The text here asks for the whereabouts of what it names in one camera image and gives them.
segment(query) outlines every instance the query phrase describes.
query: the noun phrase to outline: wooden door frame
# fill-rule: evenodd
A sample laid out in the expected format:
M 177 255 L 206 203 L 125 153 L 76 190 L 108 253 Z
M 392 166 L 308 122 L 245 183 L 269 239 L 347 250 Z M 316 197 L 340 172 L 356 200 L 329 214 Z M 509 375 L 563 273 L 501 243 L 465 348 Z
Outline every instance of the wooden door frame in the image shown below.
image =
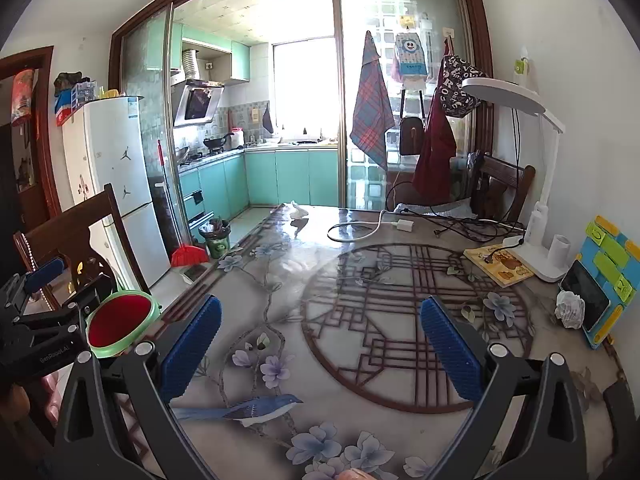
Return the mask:
M 35 88 L 35 142 L 38 153 L 40 183 L 42 184 L 50 218 L 62 212 L 53 166 L 51 165 L 51 149 L 49 145 L 49 77 L 52 56 L 53 46 L 43 46 L 0 59 L 0 79 L 14 76 L 28 68 L 38 70 L 38 81 Z
M 190 0 L 154 0 L 113 33 L 109 56 L 109 88 L 121 89 L 120 58 L 124 37 L 156 12 L 164 9 L 168 4 L 173 3 L 174 7 L 177 7 L 188 1 Z M 489 39 L 489 27 L 484 13 L 484 5 L 482 0 L 465 0 L 465 3 L 471 28 L 475 65 L 488 77 L 493 77 L 494 66 L 491 55 L 491 41 Z M 476 110 L 473 140 L 473 151 L 492 152 L 494 142 L 493 105 L 484 103 Z

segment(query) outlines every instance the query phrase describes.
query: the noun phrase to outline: desk lamp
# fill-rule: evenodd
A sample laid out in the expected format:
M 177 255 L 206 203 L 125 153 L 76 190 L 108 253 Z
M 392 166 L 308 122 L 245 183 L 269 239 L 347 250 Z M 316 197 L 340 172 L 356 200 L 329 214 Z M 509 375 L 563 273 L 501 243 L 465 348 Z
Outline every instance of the desk lamp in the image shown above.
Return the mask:
M 549 250 L 543 247 L 542 237 L 545 233 L 546 220 L 548 218 L 546 202 L 554 179 L 556 158 L 558 158 L 558 143 L 560 134 L 564 133 L 564 124 L 545 108 L 536 92 L 523 86 L 500 79 L 474 77 L 465 79 L 462 82 L 462 91 L 483 101 L 514 108 L 531 116 L 544 117 L 556 131 L 557 135 L 554 136 L 553 151 L 550 160 L 546 164 L 545 183 L 542 186 L 540 200 L 536 202 L 531 212 L 527 231 L 524 235 L 524 242 L 519 244 L 522 238 L 521 235 L 505 238 L 502 242 L 503 246 L 510 247 L 511 253 L 517 256 L 529 269 L 533 270 L 539 278 L 546 282 L 556 282 L 567 272 L 568 267 L 565 262 L 556 262 L 552 261 L 552 258 L 549 259 Z

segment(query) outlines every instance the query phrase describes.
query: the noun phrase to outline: wooden chair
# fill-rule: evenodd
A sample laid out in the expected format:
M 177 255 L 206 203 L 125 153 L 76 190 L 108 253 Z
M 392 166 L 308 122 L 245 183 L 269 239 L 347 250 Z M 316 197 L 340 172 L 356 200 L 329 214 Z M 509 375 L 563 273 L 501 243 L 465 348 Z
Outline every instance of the wooden chair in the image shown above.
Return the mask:
M 471 211 L 478 218 L 501 219 L 504 215 L 504 193 L 509 188 L 515 193 L 518 179 L 518 192 L 514 195 L 513 205 L 510 205 L 511 209 L 505 218 L 507 222 L 517 221 L 536 175 L 536 168 L 519 168 L 480 152 L 469 154 L 467 167 L 471 174 L 465 195 L 471 197 Z
M 115 290 L 116 276 L 113 269 L 89 244 L 89 227 L 109 215 L 113 218 L 120 243 L 140 289 L 150 294 L 124 229 L 111 184 L 104 186 L 103 192 L 60 213 L 27 234 L 18 231 L 14 234 L 14 243 L 29 270 L 34 270 L 56 256 L 62 256 L 71 271 L 75 290 L 87 285 L 100 273 L 111 278 Z M 60 304 L 53 295 L 52 288 L 47 285 L 42 291 L 47 303 L 53 309 L 59 309 Z

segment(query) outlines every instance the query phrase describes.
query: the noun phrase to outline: dining table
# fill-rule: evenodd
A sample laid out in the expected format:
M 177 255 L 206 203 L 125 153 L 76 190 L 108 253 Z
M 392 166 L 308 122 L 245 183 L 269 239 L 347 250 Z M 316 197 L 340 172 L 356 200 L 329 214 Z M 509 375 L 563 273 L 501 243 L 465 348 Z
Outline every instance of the dining table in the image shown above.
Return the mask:
M 564 356 L 581 400 L 588 471 L 599 474 L 613 437 L 601 392 L 623 371 L 612 345 L 591 349 L 582 330 L 558 323 L 557 284 L 532 277 L 500 288 L 463 255 L 479 243 L 436 229 L 451 221 L 387 213 L 387 222 L 413 221 L 411 232 L 384 223 L 363 240 L 335 242 L 327 237 L 334 224 L 376 222 L 380 213 L 305 209 L 298 218 L 289 205 L 276 208 L 164 313 L 207 294 L 222 304 L 206 355 L 170 403 L 218 478 L 332 480 L 352 467 L 380 480 L 425 478 L 473 410 L 422 331 L 430 295 L 487 345 L 530 359 Z M 495 294 L 511 320 L 491 307 Z M 500 463 L 522 402 L 512 400 L 479 473 Z M 132 433 L 145 467 L 161 474 L 142 429 Z

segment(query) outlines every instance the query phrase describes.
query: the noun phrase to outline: crumpled tissue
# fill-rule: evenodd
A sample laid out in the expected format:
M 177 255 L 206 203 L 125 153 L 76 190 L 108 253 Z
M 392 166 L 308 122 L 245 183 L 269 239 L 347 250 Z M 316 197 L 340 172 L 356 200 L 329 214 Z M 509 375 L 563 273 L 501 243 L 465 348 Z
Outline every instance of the crumpled tissue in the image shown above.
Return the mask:
M 584 321 L 584 300 L 570 290 L 561 290 L 556 298 L 555 314 L 565 328 L 580 328 Z
M 295 209 L 295 211 L 289 215 L 292 220 L 299 220 L 309 215 L 309 211 L 300 207 L 295 201 L 291 202 L 290 206 Z

